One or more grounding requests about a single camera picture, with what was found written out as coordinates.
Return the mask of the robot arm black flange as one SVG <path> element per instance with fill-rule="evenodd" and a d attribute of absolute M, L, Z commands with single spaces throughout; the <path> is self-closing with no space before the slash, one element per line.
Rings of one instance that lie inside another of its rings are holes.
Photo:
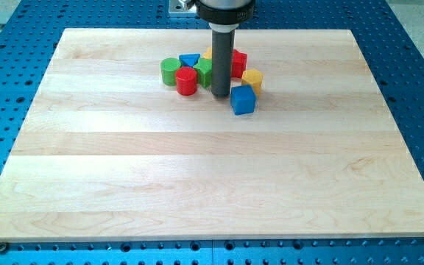
<path fill-rule="evenodd" d="M 229 33 L 253 16 L 255 0 L 195 0 L 197 15 L 219 33 Z"/>

